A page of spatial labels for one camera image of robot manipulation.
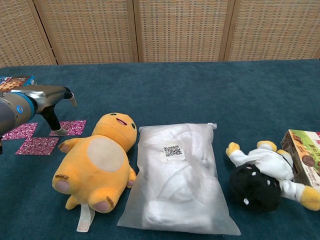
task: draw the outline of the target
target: black and white plush toy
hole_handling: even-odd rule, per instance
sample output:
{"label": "black and white plush toy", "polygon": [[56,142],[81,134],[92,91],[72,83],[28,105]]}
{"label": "black and white plush toy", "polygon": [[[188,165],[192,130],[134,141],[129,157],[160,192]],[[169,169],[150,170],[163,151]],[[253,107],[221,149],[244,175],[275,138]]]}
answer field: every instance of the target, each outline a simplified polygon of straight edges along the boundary
{"label": "black and white plush toy", "polygon": [[306,208],[320,210],[320,192],[293,182],[291,155],[271,141],[259,141],[248,155],[231,142],[226,154],[237,167],[230,175],[230,187],[236,200],[245,208],[257,212],[274,211],[281,197],[301,203]]}

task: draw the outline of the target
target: woven panel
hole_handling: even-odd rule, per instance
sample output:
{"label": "woven panel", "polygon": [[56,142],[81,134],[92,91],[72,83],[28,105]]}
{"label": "woven panel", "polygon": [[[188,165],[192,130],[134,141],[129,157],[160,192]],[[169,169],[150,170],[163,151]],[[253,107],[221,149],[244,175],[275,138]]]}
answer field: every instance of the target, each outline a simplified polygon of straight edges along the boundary
{"label": "woven panel", "polygon": [[131,41],[137,43],[131,39],[126,2],[36,0],[58,63],[132,62]]}
{"label": "woven panel", "polygon": [[53,64],[35,17],[26,0],[0,1],[0,67]]}
{"label": "woven panel", "polygon": [[218,60],[228,0],[134,2],[140,61]]}
{"label": "woven panel", "polygon": [[320,0],[241,0],[228,60],[310,59],[320,46]]}

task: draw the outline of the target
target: printed card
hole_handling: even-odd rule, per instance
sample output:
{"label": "printed card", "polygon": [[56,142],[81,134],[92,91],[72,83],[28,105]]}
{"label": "printed card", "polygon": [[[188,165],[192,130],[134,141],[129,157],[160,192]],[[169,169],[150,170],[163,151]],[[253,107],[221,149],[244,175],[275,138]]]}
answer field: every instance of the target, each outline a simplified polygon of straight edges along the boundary
{"label": "printed card", "polygon": [[[87,120],[75,120],[75,121],[61,121],[60,125],[62,128],[68,131],[65,136],[77,136],[81,135],[85,129]],[[53,131],[50,132],[49,136],[58,136]]]}
{"label": "printed card", "polygon": [[38,123],[26,123],[18,126],[17,128],[7,132],[3,135],[2,140],[14,140],[14,139],[28,139],[34,134]]}
{"label": "printed card", "polygon": [[28,138],[15,153],[16,155],[50,155],[58,143],[58,137]]}

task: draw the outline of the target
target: yellow plush hand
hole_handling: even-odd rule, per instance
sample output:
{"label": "yellow plush hand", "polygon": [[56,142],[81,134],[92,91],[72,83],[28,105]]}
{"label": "yellow plush hand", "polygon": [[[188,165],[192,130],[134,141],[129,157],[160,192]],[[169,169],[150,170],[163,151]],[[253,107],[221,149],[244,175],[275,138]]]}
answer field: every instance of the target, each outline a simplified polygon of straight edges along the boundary
{"label": "yellow plush hand", "polygon": [[225,150],[225,153],[227,154],[228,157],[230,157],[230,155],[236,150],[240,150],[239,144],[235,142],[231,142],[229,143],[228,148]]}
{"label": "yellow plush hand", "polygon": [[269,149],[272,151],[277,151],[277,146],[272,141],[258,141],[256,144],[257,149]]}
{"label": "yellow plush hand", "polygon": [[81,138],[72,138],[69,140],[65,140],[63,143],[61,143],[58,148],[63,153],[68,153],[74,145],[80,140]]}
{"label": "yellow plush hand", "polygon": [[287,151],[283,150],[283,149],[279,149],[278,151],[276,151],[278,154],[280,155],[285,155],[285,154],[288,154],[290,155],[290,153],[288,153]]}
{"label": "yellow plush hand", "polygon": [[130,166],[129,168],[129,181],[126,185],[127,188],[131,189],[136,181],[136,178],[137,178],[137,174],[135,172],[135,170],[132,169],[132,167]]}
{"label": "yellow plush hand", "polygon": [[320,210],[320,192],[318,192],[317,190],[315,190],[310,186],[305,186],[300,202],[307,209],[310,209],[313,211],[319,211]]}

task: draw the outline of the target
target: white plastic bag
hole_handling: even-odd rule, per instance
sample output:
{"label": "white plastic bag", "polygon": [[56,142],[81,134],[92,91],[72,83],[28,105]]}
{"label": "white plastic bag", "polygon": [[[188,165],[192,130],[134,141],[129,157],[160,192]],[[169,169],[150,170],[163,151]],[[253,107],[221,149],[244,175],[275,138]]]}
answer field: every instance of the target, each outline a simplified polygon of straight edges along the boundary
{"label": "white plastic bag", "polygon": [[139,129],[139,173],[118,226],[240,235],[218,182],[212,142],[216,124]]}

